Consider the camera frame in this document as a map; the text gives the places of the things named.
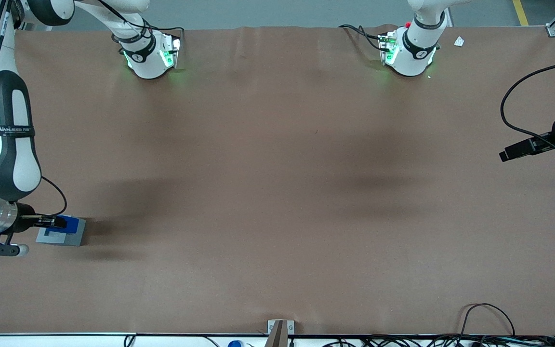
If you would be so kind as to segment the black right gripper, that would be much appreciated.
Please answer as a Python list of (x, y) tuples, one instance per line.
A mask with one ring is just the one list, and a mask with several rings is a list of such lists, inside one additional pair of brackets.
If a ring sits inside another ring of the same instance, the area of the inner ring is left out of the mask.
[(17, 217), (15, 219), (15, 232), (23, 232), (33, 227), (34, 222), (37, 222), (37, 227), (40, 228), (55, 228), (65, 229), (67, 227), (66, 220), (56, 220), (56, 216), (40, 216), (36, 217), (33, 207), (25, 203), (16, 203)]

